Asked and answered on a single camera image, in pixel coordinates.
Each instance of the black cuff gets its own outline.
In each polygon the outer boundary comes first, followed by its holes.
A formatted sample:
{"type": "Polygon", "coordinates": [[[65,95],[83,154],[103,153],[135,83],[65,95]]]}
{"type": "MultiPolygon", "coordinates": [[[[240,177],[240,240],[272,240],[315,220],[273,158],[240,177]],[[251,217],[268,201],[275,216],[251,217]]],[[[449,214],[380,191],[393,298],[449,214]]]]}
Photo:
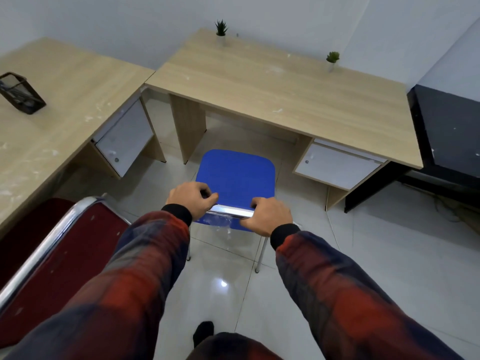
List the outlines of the black cuff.
{"type": "Polygon", "coordinates": [[[163,206],[162,211],[167,211],[168,213],[171,213],[173,216],[179,218],[184,223],[186,223],[187,226],[190,226],[190,224],[192,223],[192,214],[185,206],[182,206],[181,204],[166,204],[165,206],[163,206]]]}
{"type": "Polygon", "coordinates": [[[276,251],[277,248],[283,244],[287,236],[295,234],[299,231],[299,227],[294,223],[281,224],[279,227],[273,230],[272,235],[270,236],[270,244],[272,244],[273,250],[276,251]]]}

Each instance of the hand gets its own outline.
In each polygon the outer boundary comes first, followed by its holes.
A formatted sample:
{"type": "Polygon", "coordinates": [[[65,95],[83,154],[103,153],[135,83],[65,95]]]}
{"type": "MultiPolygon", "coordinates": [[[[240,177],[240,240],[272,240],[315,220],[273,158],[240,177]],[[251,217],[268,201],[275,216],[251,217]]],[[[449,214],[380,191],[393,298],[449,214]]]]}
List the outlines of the hand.
{"type": "Polygon", "coordinates": [[[205,215],[218,200],[219,194],[212,194],[207,183],[186,182],[170,191],[165,205],[177,204],[186,207],[191,213],[192,220],[196,221],[205,215]],[[200,191],[205,191],[208,198],[203,198],[200,191]]]}
{"type": "Polygon", "coordinates": [[[260,236],[270,237],[280,225],[293,223],[290,208],[274,197],[255,197],[251,200],[251,206],[255,208],[253,216],[240,220],[240,225],[260,236]]]}

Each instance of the white plant pot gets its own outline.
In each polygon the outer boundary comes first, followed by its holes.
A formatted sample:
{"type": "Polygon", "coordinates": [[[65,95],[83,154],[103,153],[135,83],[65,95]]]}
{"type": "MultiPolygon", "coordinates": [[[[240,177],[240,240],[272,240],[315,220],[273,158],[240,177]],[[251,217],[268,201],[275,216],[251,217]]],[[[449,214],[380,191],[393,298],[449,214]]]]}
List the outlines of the white plant pot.
{"type": "Polygon", "coordinates": [[[334,68],[335,68],[335,65],[336,65],[336,63],[330,63],[330,62],[328,62],[328,73],[333,72],[333,70],[334,70],[334,68]]]}
{"type": "Polygon", "coordinates": [[[216,36],[216,44],[220,47],[224,47],[226,45],[226,40],[225,40],[226,36],[219,36],[217,35],[216,36]]]}

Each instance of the metal chair leg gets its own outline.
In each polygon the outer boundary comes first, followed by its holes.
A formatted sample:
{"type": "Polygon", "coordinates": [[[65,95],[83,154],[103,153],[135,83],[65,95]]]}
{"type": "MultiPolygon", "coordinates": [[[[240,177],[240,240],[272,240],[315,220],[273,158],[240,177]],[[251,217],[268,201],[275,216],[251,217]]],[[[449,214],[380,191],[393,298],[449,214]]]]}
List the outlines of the metal chair leg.
{"type": "Polygon", "coordinates": [[[255,268],[255,272],[260,272],[260,266],[262,265],[262,259],[264,258],[265,248],[267,247],[268,237],[263,239],[263,246],[261,247],[260,257],[258,258],[257,267],[255,268]]]}
{"type": "MultiPolygon", "coordinates": [[[[190,236],[190,227],[188,227],[188,235],[190,236]]],[[[187,261],[190,261],[190,242],[188,243],[187,261]]]]}

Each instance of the person's left hand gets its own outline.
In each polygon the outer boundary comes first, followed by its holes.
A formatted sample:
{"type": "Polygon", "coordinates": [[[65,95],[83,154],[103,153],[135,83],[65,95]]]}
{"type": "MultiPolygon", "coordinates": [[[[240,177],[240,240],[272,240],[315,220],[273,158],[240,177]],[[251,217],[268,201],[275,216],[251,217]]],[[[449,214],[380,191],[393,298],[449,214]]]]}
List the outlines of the person's left hand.
{"type": "Polygon", "coordinates": [[[218,200],[219,194],[212,194],[207,183],[186,182],[170,191],[165,205],[177,204],[186,207],[191,213],[192,220],[196,221],[205,215],[218,200]],[[208,198],[203,198],[200,191],[205,191],[208,198]]]}

